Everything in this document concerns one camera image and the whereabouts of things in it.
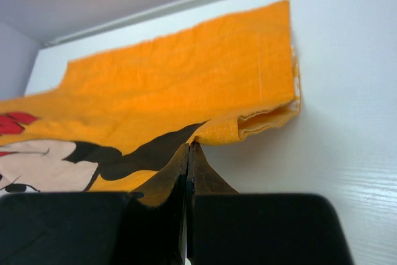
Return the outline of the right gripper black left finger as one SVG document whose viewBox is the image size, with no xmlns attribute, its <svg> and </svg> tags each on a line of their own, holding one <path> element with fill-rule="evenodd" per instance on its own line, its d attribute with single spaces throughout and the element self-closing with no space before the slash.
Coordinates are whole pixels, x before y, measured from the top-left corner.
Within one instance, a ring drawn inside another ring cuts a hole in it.
<svg viewBox="0 0 397 265">
<path fill-rule="evenodd" d="M 2 264 L 184 264 L 189 146 L 1 148 Z"/>
</svg>

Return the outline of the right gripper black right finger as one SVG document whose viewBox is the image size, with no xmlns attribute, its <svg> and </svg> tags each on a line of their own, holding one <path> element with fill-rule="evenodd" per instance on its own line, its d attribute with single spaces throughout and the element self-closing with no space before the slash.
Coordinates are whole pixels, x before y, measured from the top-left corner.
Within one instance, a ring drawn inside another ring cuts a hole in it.
<svg viewBox="0 0 397 265">
<path fill-rule="evenodd" d="M 240 194 L 190 146 L 187 258 L 192 264 L 352 264 L 339 217 L 318 194 Z"/>
</svg>

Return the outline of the orange cartoon mouse cloth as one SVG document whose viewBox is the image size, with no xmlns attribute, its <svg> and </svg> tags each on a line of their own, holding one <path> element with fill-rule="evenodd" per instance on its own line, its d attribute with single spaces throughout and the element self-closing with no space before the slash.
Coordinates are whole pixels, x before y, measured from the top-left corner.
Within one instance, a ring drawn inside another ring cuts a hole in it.
<svg viewBox="0 0 397 265">
<path fill-rule="evenodd" d="M 224 145 L 300 112 L 290 2 L 69 63 L 1 102 L 1 194 L 136 191 L 193 142 Z"/>
</svg>

